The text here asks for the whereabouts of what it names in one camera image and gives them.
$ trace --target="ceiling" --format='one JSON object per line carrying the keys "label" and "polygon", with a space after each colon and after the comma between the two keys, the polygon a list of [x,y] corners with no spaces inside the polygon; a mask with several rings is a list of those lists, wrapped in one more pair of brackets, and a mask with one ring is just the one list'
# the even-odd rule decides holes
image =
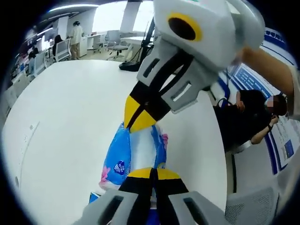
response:
{"label": "ceiling", "polygon": [[[120,0],[60,0],[59,4],[54,5],[52,8],[73,5],[73,4],[93,4],[93,5],[101,5],[110,2],[116,2]],[[75,16],[79,13],[83,13],[85,11],[91,10],[93,7],[72,7],[66,9],[54,10],[52,12],[48,12],[40,17],[40,21],[36,24],[36,32],[39,33],[47,28],[52,22],[56,21],[60,17],[64,16]]]}

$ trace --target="office room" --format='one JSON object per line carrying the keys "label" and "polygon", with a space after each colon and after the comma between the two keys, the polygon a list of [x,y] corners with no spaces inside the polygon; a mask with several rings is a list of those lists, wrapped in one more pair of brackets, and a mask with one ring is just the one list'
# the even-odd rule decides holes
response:
{"label": "office room", "polygon": [[3,170],[27,222],[271,224],[296,182],[300,88],[260,7],[61,0],[41,14],[1,95]]}

